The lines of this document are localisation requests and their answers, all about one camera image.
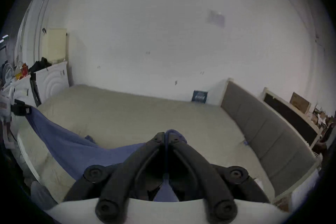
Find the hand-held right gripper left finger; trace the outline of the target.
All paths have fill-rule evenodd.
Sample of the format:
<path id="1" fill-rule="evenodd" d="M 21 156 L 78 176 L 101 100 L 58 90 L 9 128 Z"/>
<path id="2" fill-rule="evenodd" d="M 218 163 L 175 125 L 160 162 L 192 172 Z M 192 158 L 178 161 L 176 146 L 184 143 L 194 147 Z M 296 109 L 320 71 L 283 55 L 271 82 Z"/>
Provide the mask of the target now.
<path id="1" fill-rule="evenodd" d="M 101 222 L 105 224 L 124 222 L 126 204 L 136 177 L 164 148 L 164 145 L 165 133 L 157 133 L 123 163 L 106 167 L 97 164 L 87 167 L 63 201 L 83 201 L 98 197 L 94 212 Z"/>

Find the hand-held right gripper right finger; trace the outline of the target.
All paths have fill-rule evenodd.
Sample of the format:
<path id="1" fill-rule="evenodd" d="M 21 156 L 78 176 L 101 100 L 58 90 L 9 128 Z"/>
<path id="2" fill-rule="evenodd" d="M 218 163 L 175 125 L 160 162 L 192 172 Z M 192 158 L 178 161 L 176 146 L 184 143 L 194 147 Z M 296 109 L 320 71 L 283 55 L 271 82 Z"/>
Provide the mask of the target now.
<path id="1" fill-rule="evenodd" d="M 166 132 L 166 169 L 175 174 L 170 176 L 172 189 L 184 193 L 186 201 L 205 200 L 211 224 L 231 223 L 237 217 L 235 199 L 270 204 L 245 168 L 210 164 L 177 132 Z"/>

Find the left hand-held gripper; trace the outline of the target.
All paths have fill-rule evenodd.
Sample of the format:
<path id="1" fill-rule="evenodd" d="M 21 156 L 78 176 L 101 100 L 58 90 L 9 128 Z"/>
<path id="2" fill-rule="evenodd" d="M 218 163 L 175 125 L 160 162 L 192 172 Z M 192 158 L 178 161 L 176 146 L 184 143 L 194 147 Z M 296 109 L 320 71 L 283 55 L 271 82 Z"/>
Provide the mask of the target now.
<path id="1" fill-rule="evenodd" d="M 12 116 L 26 116 L 32 111 L 32 106 L 25 102 L 14 99 L 14 90 L 9 92 L 0 92 L 0 118 L 2 123 L 10 124 Z"/>

